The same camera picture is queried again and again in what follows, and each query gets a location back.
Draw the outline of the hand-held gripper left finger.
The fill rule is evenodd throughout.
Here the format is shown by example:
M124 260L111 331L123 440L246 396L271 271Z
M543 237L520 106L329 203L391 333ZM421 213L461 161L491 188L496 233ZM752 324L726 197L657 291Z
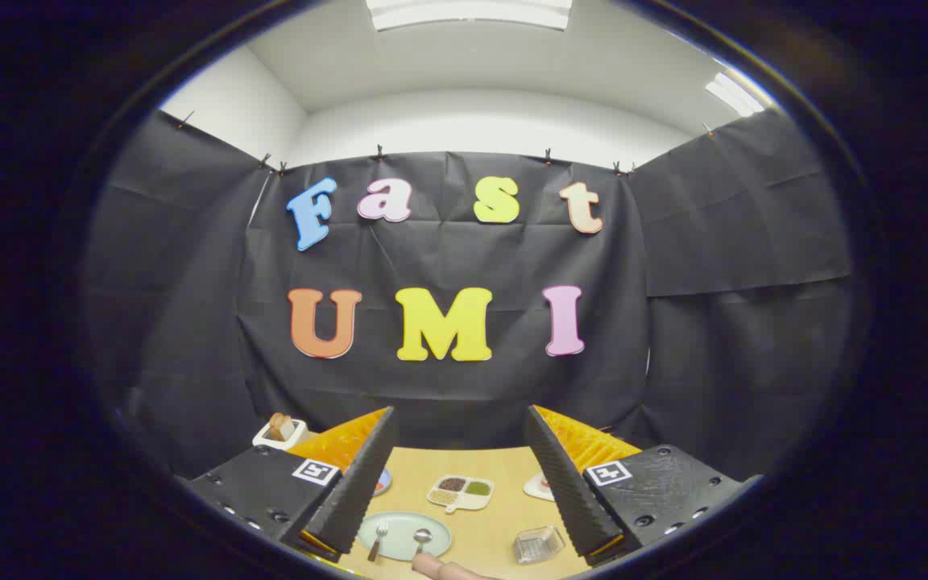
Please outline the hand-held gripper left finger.
M288 450L255 445L185 485L258 535L336 562L351 551L398 421L380 408Z

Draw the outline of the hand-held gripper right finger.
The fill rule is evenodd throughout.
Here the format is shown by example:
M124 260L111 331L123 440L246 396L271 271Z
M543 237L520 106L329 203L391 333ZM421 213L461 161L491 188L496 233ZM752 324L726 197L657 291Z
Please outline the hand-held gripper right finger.
M692 528L757 485L662 444L644 450L559 412L530 405L525 440L570 542L590 566Z

